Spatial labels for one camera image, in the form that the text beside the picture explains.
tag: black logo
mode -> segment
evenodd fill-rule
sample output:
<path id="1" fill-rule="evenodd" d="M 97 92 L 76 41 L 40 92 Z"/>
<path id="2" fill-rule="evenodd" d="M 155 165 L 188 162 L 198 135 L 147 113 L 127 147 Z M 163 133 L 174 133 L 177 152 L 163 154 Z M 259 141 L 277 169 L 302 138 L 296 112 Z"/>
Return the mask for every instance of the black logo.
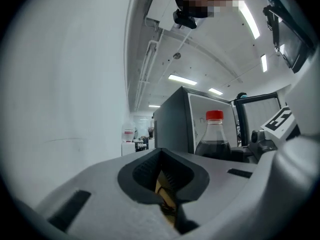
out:
<path id="1" fill-rule="evenodd" d="M 268 124 L 265 125 L 265 127 L 275 131 L 291 116 L 291 114 L 290 108 L 284 107 Z"/>

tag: dark liquid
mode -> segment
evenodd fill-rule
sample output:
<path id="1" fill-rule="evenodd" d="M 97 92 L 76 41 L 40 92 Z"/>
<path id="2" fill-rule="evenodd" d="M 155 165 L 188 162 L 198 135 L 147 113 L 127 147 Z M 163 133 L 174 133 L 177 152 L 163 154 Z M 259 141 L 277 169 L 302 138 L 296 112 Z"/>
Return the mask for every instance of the dark liquid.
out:
<path id="1" fill-rule="evenodd" d="M 220 160 L 231 159 L 231 149 L 229 142 L 218 141 L 200 141 L 195 150 L 195 155 L 214 158 Z"/>

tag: red bottle cap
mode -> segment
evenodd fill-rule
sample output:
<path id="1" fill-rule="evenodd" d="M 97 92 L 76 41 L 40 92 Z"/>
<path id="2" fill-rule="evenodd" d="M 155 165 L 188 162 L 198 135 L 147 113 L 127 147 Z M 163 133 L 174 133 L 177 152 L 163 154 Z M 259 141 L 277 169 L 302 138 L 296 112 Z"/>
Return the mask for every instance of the red bottle cap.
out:
<path id="1" fill-rule="evenodd" d="M 212 110 L 206 112 L 206 119 L 207 120 L 223 120 L 224 119 L 224 112 L 221 110 Z"/>

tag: ceiling light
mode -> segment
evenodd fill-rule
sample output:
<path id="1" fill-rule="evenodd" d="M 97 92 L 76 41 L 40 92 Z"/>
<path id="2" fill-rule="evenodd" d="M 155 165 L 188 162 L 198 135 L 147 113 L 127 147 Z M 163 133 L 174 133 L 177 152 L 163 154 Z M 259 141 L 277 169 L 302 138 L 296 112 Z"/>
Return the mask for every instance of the ceiling light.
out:
<path id="1" fill-rule="evenodd" d="M 197 82 L 195 82 L 195 81 L 191 81 L 189 79 L 185 79 L 183 77 L 176 76 L 176 75 L 173 75 L 173 74 L 171 74 L 169 76 L 169 79 L 175 80 L 175 81 L 178 81 L 178 82 L 182 82 L 182 83 L 186 83 L 186 84 L 189 84 L 189 85 L 193 85 L 193 86 L 195 86 L 197 84 Z"/>
<path id="2" fill-rule="evenodd" d="M 268 65 L 267 65 L 267 56 L 265 54 L 261 56 L 261 62 L 262 62 L 263 72 L 266 72 L 268 70 Z"/>
<path id="3" fill-rule="evenodd" d="M 259 29 L 257 27 L 254 17 L 252 16 L 250 10 L 248 9 L 245 3 L 243 3 L 242 6 L 240 6 L 240 11 L 242 12 L 246 22 L 248 22 L 254 39 L 257 39 L 260 36 Z"/>
<path id="4" fill-rule="evenodd" d="M 213 88 L 211 88 L 211 89 L 209 90 L 209 92 L 213 92 L 213 93 L 218 94 L 218 95 L 222 95 L 222 94 L 223 94 L 221 91 L 218 91 L 218 90 L 213 89 Z"/>
<path id="5" fill-rule="evenodd" d="M 280 53 L 284 54 L 284 52 L 285 52 L 285 45 L 283 44 L 280 46 Z"/>

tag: black slot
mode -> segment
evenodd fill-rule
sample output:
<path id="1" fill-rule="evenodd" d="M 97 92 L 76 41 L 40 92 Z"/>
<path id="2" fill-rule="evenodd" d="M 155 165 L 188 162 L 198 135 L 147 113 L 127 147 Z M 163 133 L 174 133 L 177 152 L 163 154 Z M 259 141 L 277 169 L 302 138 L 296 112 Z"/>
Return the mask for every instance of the black slot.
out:
<path id="1" fill-rule="evenodd" d="M 48 222 L 65 232 L 88 201 L 91 193 L 79 190 L 51 217 Z"/>
<path id="2" fill-rule="evenodd" d="M 252 172 L 245 171 L 245 170 L 238 170 L 238 169 L 230 169 L 227 171 L 228 174 L 237 175 L 243 178 L 250 179 Z"/>

